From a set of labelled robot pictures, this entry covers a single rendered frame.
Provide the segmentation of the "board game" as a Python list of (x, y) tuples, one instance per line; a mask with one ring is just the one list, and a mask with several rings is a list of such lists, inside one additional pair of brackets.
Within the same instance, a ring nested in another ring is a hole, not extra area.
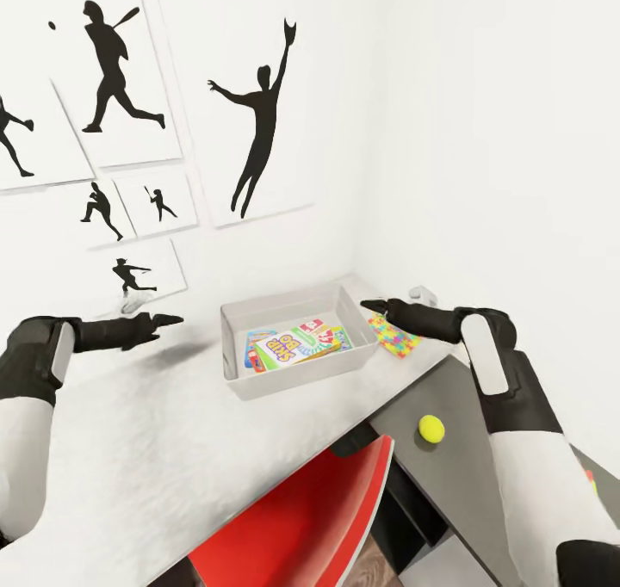
[(341, 349), (342, 344), (322, 318), (276, 335), (258, 341), (248, 351), (248, 360), (257, 374), (322, 357)]
[(342, 326), (332, 327), (331, 330), (342, 342), (341, 349), (333, 350), (331, 354), (352, 349), (348, 337), (346, 336)]
[[(247, 339), (246, 339), (246, 347), (245, 347), (245, 367), (253, 367), (251, 365), (250, 360), (248, 360), (248, 351), (253, 349), (253, 344), (258, 343), (258, 341), (263, 341), (264, 339), (269, 339), (269, 337), (277, 336), (276, 330), (274, 331), (248, 331)], [(255, 370), (255, 367), (254, 367)]]

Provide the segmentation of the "toy box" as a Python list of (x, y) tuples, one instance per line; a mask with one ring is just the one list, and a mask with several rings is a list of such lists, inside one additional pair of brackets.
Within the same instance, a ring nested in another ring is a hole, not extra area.
[[(352, 349), (257, 374), (245, 367), (248, 331), (276, 334), (322, 318), (342, 326)], [(379, 338), (340, 282), (220, 305), (223, 380), (240, 400), (363, 368)]]

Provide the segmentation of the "tennis ball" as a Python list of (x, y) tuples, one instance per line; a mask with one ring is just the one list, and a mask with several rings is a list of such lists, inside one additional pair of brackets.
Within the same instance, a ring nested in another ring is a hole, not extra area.
[(418, 424), (419, 433), (428, 442), (438, 443), (443, 440), (444, 426), (442, 422), (434, 416), (424, 416)]

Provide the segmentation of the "jigsaw puzzle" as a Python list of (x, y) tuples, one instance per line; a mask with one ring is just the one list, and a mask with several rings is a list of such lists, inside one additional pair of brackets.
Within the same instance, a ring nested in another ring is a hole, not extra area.
[(379, 338), (378, 345), (383, 346), (388, 352), (404, 360), (422, 341), (423, 337), (411, 335), (406, 331), (387, 323), (381, 313), (376, 313), (368, 323)]

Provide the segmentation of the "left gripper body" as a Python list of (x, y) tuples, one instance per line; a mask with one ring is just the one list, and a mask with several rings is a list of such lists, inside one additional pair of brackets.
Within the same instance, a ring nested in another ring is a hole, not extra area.
[(103, 320), (105, 340), (102, 350), (121, 349), (121, 352), (133, 349), (136, 344), (152, 336), (152, 321), (149, 312), (141, 312), (129, 319)]

